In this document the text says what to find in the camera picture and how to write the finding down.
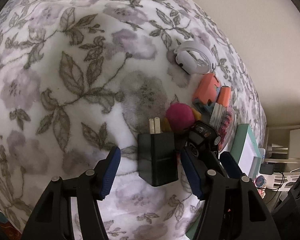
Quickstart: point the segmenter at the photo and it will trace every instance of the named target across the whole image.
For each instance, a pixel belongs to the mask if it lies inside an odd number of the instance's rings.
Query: metal prong
[[[154,131],[155,131],[155,133],[161,133],[160,118],[159,117],[156,117],[154,119]]]
[[[154,134],[155,130],[154,130],[154,120],[153,119],[149,119],[149,129],[150,129],[150,134]]]

